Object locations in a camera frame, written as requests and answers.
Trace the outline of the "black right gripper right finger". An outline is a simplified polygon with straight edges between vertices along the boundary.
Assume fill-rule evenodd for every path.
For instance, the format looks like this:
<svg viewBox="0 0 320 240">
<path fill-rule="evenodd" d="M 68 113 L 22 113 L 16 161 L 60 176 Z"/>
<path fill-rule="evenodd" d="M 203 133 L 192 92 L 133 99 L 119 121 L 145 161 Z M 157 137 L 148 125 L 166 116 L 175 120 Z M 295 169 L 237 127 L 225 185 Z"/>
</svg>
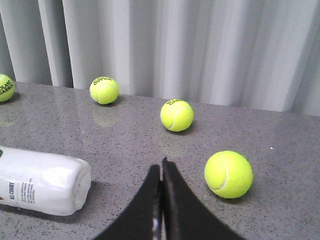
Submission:
<svg viewBox="0 0 320 240">
<path fill-rule="evenodd" d="M 162 206 L 168 240 L 242 240 L 194 195 L 176 164 L 162 160 Z"/>
</svg>

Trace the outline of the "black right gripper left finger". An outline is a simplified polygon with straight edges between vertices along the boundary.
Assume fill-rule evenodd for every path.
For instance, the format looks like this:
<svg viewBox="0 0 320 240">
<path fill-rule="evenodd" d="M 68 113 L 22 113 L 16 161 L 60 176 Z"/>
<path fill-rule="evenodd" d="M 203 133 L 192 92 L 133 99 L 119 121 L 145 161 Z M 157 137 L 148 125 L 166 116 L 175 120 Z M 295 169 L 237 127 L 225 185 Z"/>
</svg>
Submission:
<svg viewBox="0 0 320 240">
<path fill-rule="evenodd" d="M 97 240 L 159 240 L 161 238 L 160 166 L 152 165 L 139 191 Z"/>
</svg>

